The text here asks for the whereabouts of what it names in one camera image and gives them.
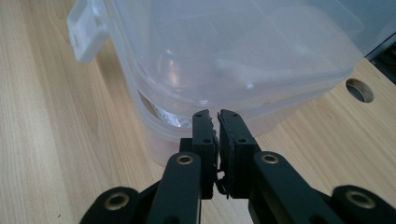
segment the wooden table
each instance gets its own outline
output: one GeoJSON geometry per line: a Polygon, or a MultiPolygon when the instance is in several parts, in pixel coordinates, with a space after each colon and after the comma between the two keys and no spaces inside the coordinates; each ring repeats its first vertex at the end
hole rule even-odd
{"type": "MultiPolygon", "coordinates": [[[[103,191],[162,176],[111,42],[76,62],[65,23],[73,2],[0,2],[0,223],[76,223],[103,191]]],[[[316,189],[357,185],[396,206],[396,88],[364,60],[351,76],[371,87],[371,103],[343,82],[257,140],[316,189]]],[[[247,201],[218,194],[202,216],[251,222],[247,201]]]]}

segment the wood grain surface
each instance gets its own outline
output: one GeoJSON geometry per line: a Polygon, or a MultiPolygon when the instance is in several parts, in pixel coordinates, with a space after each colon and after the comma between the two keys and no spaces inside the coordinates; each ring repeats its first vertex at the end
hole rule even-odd
{"type": "MultiPolygon", "coordinates": [[[[162,176],[111,41],[76,62],[73,4],[0,1],[0,223],[78,223],[103,191],[162,176]]],[[[370,86],[371,103],[343,82],[257,140],[316,189],[357,185],[396,206],[396,88],[365,60],[351,77],[370,86]]],[[[247,201],[216,194],[202,223],[251,223],[247,201]]]]}

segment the clear plastic box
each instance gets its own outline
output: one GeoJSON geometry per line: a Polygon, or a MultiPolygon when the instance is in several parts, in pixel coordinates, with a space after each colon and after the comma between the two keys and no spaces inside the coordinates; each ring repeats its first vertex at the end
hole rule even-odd
{"type": "Polygon", "coordinates": [[[111,36],[159,164],[195,112],[234,110],[262,134],[362,58],[364,24],[338,1],[78,0],[67,22],[82,62],[111,36]]]}

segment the transparent plastic container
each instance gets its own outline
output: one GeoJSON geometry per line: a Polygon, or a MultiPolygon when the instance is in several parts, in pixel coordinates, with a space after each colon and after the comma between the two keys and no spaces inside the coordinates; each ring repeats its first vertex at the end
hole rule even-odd
{"type": "Polygon", "coordinates": [[[82,62],[111,36],[160,164],[203,109],[269,131],[350,74],[366,31],[339,1],[295,0],[78,0],[68,26],[82,62]]]}

